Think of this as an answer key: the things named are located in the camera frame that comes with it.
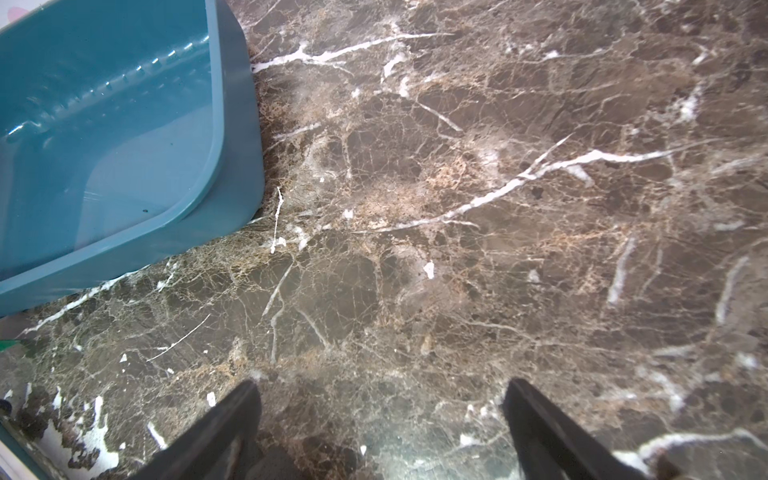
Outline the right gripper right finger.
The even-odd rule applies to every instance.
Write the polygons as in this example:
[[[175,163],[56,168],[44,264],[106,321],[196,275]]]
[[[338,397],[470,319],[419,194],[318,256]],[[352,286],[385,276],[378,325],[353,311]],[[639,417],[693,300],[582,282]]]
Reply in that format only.
[[[522,378],[509,381],[502,410],[526,479],[643,479]]]

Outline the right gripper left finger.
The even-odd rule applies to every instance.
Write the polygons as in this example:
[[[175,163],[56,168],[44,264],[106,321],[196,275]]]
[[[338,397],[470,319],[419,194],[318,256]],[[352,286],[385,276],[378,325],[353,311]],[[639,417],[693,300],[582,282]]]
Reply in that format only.
[[[246,379],[132,477],[245,479],[256,462],[261,413],[258,384]]]

